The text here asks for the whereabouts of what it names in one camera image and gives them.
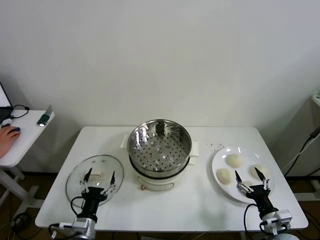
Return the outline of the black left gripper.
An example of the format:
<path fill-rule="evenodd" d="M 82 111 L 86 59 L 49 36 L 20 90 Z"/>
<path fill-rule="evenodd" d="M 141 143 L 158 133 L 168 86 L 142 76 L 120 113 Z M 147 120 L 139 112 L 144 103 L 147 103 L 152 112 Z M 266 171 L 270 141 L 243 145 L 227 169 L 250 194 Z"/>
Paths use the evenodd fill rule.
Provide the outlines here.
<path fill-rule="evenodd" d="M 82 198 L 84 199 L 84 205 L 82 208 L 82 217 L 96 217 L 96 213 L 100 202 L 105 200 L 105 196 L 111 196 L 115 193 L 116 178 L 115 171 L 112 173 L 112 177 L 109 183 L 109 187 L 103 189 L 101 187 L 88 187 L 88 181 L 92 172 L 92 168 L 89 169 L 84 177 L 80 180 L 80 190 Z"/>

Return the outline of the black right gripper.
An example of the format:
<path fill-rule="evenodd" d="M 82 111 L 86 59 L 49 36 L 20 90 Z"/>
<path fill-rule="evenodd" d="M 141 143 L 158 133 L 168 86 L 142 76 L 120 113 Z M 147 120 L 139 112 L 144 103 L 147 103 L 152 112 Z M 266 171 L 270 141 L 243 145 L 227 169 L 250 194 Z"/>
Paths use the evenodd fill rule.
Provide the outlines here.
<path fill-rule="evenodd" d="M 277 208 L 273 206 L 269 199 L 270 193 L 270 174 L 269 171 L 265 168 L 254 168 L 255 173 L 257 175 L 257 179 L 262 182 L 263 185 L 253 185 L 247 186 L 242 182 L 242 179 L 238 172 L 235 170 L 235 179 L 236 179 L 236 187 L 237 189 L 247 195 L 249 199 L 254 200 L 257 205 L 258 211 L 260 215 L 267 215 L 269 213 L 273 213 L 277 211 Z"/>

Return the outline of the person's bare hand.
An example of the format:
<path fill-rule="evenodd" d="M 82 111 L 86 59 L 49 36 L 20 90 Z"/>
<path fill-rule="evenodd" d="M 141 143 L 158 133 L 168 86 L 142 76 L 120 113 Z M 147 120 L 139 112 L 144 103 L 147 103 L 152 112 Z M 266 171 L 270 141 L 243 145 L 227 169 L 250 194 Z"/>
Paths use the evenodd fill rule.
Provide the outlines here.
<path fill-rule="evenodd" d="M 0 129 L 0 158 L 4 157 L 14 142 L 20 137 L 21 132 L 16 126 L 6 126 Z"/>

